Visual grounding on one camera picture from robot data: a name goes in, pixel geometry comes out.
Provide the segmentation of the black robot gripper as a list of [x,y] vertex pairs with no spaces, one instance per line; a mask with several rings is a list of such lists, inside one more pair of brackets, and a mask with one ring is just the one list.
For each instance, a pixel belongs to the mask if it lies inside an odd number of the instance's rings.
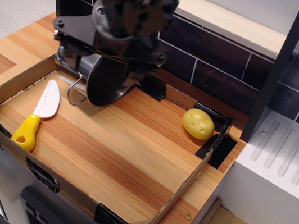
[[59,16],[53,25],[57,30],[55,39],[60,42],[56,60],[61,66],[77,70],[80,56],[100,54],[127,65],[123,86],[136,84],[167,61],[154,35],[117,38],[89,15]]

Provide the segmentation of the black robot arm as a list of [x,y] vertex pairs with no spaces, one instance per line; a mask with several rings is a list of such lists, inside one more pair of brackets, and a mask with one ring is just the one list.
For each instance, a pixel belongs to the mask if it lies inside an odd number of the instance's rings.
[[88,16],[61,16],[55,28],[68,64],[100,54],[94,75],[129,87],[166,61],[157,34],[169,28],[178,0],[96,0]]

